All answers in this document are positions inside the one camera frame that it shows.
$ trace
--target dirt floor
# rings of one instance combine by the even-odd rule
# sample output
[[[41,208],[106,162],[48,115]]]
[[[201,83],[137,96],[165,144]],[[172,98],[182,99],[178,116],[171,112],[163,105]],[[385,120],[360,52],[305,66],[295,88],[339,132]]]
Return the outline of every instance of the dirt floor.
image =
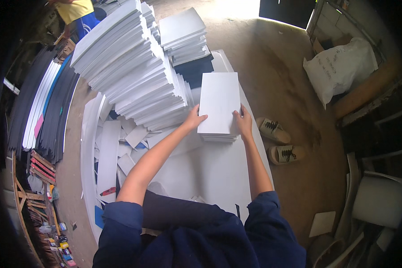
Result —
[[[241,86],[255,117],[279,121],[291,135],[293,145],[307,151],[298,163],[270,165],[281,202],[281,214],[293,228],[298,242],[308,248],[316,213],[336,211],[335,230],[345,201],[347,160],[330,109],[318,100],[302,61],[314,56],[305,30],[278,22],[254,19],[258,6],[241,0],[148,0],[155,17],[161,18],[194,7],[207,26],[210,50],[223,49],[238,72]],[[79,267],[90,267],[97,244],[81,199],[80,133],[86,102],[96,92],[86,83],[76,88],[70,107],[64,159],[57,167],[58,214],[75,231],[69,244]],[[265,148],[273,145],[264,139]]]

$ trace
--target white foam roll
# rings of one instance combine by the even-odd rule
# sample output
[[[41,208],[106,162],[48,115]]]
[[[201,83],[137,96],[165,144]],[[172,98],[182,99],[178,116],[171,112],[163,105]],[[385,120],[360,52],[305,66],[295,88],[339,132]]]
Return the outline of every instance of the white foam roll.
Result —
[[[363,177],[352,215],[359,220],[397,228],[402,219],[402,184],[390,179]]]

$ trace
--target navy blue shirt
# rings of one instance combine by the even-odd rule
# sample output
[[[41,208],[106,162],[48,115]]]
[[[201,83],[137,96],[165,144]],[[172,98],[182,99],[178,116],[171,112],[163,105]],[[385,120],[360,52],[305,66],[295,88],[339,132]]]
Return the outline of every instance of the navy blue shirt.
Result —
[[[93,266],[305,267],[305,249],[279,215],[277,193],[261,193],[247,207],[244,226],[222,210],[216,222],[197,229],[175,226],[144,246],[143,208],[130,202],[110,203]]]

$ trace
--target person's right hand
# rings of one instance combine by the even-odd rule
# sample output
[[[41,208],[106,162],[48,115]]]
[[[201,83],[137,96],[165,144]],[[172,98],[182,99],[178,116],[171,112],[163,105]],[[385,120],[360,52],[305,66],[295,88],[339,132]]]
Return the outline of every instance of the person's right hand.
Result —
[[[237,126],[240,130],[241,138],[247,140],[252,137],[252,116],[243,104],[241,104],[241,115],[239,112],[234,111],[234,117],[237,120]]]

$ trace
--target black door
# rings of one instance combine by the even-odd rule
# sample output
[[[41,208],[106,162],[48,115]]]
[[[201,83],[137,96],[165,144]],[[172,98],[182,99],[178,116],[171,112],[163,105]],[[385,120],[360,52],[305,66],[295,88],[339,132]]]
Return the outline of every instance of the black door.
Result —
[[[259,17],[307,28],[316,0],[261,0]]]

